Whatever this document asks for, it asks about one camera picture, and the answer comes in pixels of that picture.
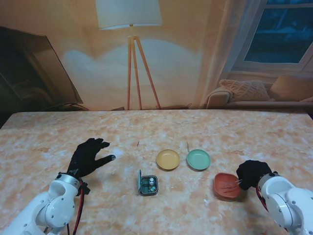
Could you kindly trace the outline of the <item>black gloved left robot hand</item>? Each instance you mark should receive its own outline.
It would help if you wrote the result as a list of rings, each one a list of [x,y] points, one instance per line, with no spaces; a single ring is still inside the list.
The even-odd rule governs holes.
[[[72,155],[67,173],[74,177],[82,178],[93,173],[96,169],[105,164],[114,161],[116,159],[115,155],[108,155],[98,160],[95,159],[100,150],[109,145],[110,143],[105,142],[101,138],[89,138],[84,143],[81,143],[77,146]]]

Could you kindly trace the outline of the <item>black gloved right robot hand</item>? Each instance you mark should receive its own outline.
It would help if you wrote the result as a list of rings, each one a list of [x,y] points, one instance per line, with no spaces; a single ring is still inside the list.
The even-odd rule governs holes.
[[[236,170],[240,181],[239,187],[242,190],[248,190],[251,187],[257,188],[260,179],[270,173],[272,171],[267,163],[255,160],[245,161]]]

